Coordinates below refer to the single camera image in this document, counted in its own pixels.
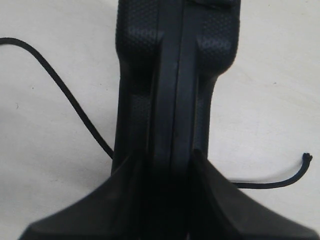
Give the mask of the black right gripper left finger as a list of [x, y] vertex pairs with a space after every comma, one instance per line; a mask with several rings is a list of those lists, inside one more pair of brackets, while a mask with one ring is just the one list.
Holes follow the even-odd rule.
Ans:
[[131, 153], [96, 190], [31, 223], [20, 239], [138, 240], [144, 160], [142, 153]]

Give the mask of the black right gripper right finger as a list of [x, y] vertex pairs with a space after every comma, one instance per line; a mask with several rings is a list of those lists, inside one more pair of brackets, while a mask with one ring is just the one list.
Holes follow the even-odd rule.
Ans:
[[318, 240], [312, 229], [259, 204], [201, 153], [192, 154], [192, 239]]

